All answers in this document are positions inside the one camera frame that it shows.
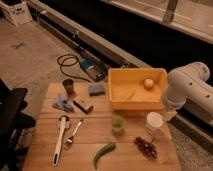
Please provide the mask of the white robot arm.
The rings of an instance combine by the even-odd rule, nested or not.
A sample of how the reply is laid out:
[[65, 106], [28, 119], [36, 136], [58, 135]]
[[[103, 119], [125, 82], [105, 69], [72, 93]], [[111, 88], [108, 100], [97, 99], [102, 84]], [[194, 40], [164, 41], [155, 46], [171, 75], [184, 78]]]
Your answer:
[[213, 87], [206, 83], [210, 69], [203, 62], [192, 62], [177, 67], [167, 75], [168, 86], [161, 101], [165, 106], [162, 113], [165, 121], [170, 121], [187, 99], [213, 114]]

